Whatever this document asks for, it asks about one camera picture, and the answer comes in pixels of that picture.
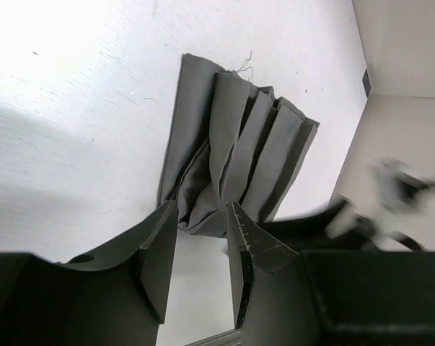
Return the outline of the right blue corner sticker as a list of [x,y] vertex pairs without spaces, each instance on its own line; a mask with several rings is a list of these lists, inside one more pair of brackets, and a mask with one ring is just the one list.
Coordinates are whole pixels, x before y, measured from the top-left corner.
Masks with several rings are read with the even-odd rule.
[[372,87],[371,87],[371,83],[369,80],[369,74],[368,74],[368,70],[365,70],[363,76],[362,76],[362,84],[363,84],[363,88],[364,88],[364,92],[366,97],[369,97]]

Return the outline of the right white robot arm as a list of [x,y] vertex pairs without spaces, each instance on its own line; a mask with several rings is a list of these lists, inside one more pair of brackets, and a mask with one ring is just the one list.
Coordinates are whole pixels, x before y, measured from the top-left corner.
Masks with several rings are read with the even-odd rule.
[[377,184],[377,203],[366,214],[355,213],[351,225],[342,233],[331,236],[327,229],[348,207],[351,201],[339,198],[326,209],[295,219],[259,223],[259,227],[285,243],[301,251],[305,249],[360,249],[378,251],[379,240],[391,239],[413,252],[426,249],[413,237],[396,229],[404,217],[416,214],[425,192],[435,192],[435,177],[424,177],[410,170],[398,160],[389,159],[371,166]]

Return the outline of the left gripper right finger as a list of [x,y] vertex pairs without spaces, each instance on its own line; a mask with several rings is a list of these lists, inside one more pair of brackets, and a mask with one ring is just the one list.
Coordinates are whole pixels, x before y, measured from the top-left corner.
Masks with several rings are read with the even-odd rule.
[[242,345],[331,345],[301,252],[326,237],[332,208],[258,224],[227,206],[234,327]]

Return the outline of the grey pleated skirt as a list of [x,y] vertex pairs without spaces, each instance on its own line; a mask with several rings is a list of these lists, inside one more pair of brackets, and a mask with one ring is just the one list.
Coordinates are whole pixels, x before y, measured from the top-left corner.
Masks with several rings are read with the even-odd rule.
[[223,237],[230,203],[271,221],[318,128],[272,87],[185,54],[157,202],[174,200],[178,228],[192,235]]

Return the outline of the aluminium front rail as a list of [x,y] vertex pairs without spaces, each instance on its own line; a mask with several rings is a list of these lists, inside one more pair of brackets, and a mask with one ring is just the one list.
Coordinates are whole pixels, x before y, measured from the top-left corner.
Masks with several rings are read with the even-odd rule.
[[236,346],[241,344],[241,329],[230,329],[228,331],[207,336],[199,340],[193,340],[192,342],[184,342],[183,340],[179,339],[166,340],[165,338],[159,338],[157,341],[157,345]]

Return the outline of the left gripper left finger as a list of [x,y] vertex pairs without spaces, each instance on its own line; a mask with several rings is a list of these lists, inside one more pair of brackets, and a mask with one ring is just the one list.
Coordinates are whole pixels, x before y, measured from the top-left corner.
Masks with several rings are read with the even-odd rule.
[[0,252],[0,345],[155,345],[176,239],[168,200],[67,263]]

